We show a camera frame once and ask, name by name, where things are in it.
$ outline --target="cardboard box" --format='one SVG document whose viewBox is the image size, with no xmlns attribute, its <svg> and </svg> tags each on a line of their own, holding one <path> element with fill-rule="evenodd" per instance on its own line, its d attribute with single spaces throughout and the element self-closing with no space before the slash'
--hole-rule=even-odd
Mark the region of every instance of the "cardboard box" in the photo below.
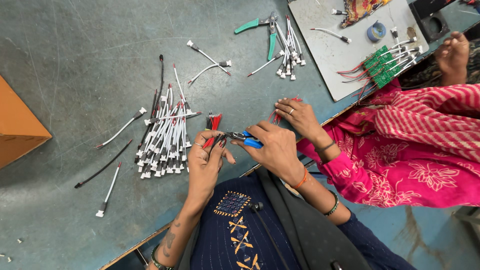
<svg viewBox="0 0 480 270">
<path fill-rule="evenodd" d="M 52 135 L 0 76 L 0 168 L 50 138 Z"/>
</svg>

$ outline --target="bangle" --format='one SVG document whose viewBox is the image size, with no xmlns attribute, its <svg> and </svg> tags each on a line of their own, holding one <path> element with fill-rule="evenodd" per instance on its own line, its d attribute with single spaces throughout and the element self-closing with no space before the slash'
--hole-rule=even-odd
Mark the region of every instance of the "bangle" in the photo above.
<svg viewBox="0 0 480 270">
<path fill-rule="evenodd" d="M 156 247 L 154 247 L 154 249 L 152 250 L 152 262 L 153 264 L 155 264 L 156 267 L 158 267 L 158 270 L 173 270 L 173 267 L 166 267 L 166 266 L 163 266 L 161 265 L 160 263 L 158 263 L 155 259 L 155 251 L 156 249 L 158 248 L 160 244 L 156 245 Z"/>
<path fill-rule="evenodd" d="M 320 148 L 320 149 L 315 148 L 315 152 L 317 152 L 317 153 L 318 152 L 324 152 L 325 150 L 329 149 L 334 144 L 335 144 L 335 140 L 333 140 L 331 144 L 325 146 L 324 148 Z"/>
<path fill-rule="evenodd" d="M 331 191 L 331 190 L 328 190 L 330 191 L 333 196 L 335 197 L 335 205 L 333 206 L 332 210 L 330 210 L 330 212 L 326 213 L 325 216 L 328 217 L 330 216 L 331 214 L 333 214 L 333 212 L 335 212 L 337 206 L 338 206 L 338 196 L 335 194 L 335 192 Z"/>
<path fill-rule="evenodd" d="M 303 177 L 302 181 L 300 181 L 300 183 L 292 187 L 293 189 L 299 188 L 303 183 L 307 181 L 307 173 L 308 173 L 307 168 L 305 168 L 305 176 Z"/>
</svg>

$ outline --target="circuit board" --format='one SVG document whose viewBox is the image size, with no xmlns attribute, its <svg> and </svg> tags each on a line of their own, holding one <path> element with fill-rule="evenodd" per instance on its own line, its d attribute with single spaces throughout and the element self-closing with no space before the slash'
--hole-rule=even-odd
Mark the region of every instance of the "circuit board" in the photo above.
<svg viewBox="0 0 480 270">
<path fill-rule="evenodd" d="M 401 70 L 401 67 L 397 66 L 394 69 L 388 71 L 396 65 L 396 61 L 385 64 L 388 61 L 393 60 L 393 56 L 391 53 L 387 53 L 384 56 L 379 57 L 387 51 L 387 46 L 381 47 L 363 64 L 364 69 L 369 69 L 369 76 L 373 76 L 372 80 L 377 84 L 378 88 L 382 88 L 386 84 L 391 82 L 394 79 L 393 76 Z"/>
</svg>

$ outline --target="blue container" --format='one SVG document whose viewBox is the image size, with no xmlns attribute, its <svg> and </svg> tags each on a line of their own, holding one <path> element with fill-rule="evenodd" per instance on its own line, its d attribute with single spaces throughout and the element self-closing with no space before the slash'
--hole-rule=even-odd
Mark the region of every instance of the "blue container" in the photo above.
<svg viewBox="0 0 480 270">
<path fill-rule="evenodd" d="M 367 36 L 368 38 L 373 41 L 377 42 L 382 39 L 386 34 L 385 25 L 376 21 L 372 26 L 368 27 L 367 29 Z"/>
</svg>

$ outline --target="blue-handled pliers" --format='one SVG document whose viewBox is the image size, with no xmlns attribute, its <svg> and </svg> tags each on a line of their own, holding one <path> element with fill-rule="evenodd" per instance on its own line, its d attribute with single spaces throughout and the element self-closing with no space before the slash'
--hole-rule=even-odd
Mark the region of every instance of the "blue-handled pliers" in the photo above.
<svg viewBox="0 0 480 270">
<path fill-rule="evenodd" d="M 244 131 L 242 133 L 240 132 L 225 132 L 225 135 L 230 137 L 230 139 L 238 139 L 242 140 L 245 145 L 255 147 L 257 149 L 260 149 L 264 146 L 262 142 L 255 141 L 254 139 L 249 139 L 249 138 L 254 138 L 252 134 Z"/>
</svg>

